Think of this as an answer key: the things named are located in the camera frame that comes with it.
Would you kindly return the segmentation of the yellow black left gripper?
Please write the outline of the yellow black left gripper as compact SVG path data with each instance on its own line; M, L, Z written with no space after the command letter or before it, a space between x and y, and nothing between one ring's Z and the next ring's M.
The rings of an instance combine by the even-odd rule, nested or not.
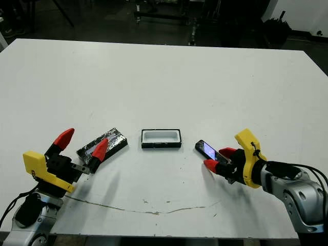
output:
M73 183L78 182L82 174L96 172L103 162L108 147L107 138L96 146L89 168L74 164L71 158L59 154L70 143L74 131L74 128L69 128L55 139L45 153L51 155L49 158L34 151L23 154L26 172L38 182L39 191L54 197L64 197L75 190Z

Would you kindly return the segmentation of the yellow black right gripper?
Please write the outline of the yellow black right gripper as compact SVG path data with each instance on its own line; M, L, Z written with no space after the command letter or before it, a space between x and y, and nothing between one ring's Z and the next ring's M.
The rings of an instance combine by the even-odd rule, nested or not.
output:
M240 145L239 149L226 147L218 150L225 160L206 159L203 163L208 170L217 172L229 182L239 182L251 188L258 188L260 172L267 160L261 153L260 142L249 129L237 133L235 139Z

